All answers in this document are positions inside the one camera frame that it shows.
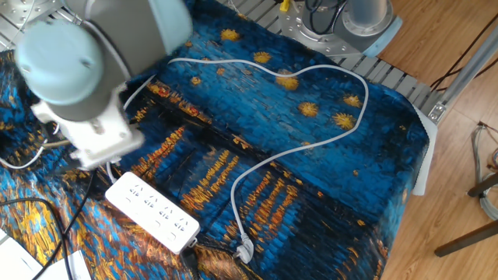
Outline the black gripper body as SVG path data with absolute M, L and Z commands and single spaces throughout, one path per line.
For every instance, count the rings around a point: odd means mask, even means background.
M 69 162 L 66 166 L 59 167 L 56 170 L 57 175 L 64 175 L 70 173 L 78 176 L 80 174 L 84 174 L 85 176 L 90 176 L 94 175 L 95 172 L 96 172 L 95 170 L 88 170 L 83 168 L 81 164 L 77 162 Z

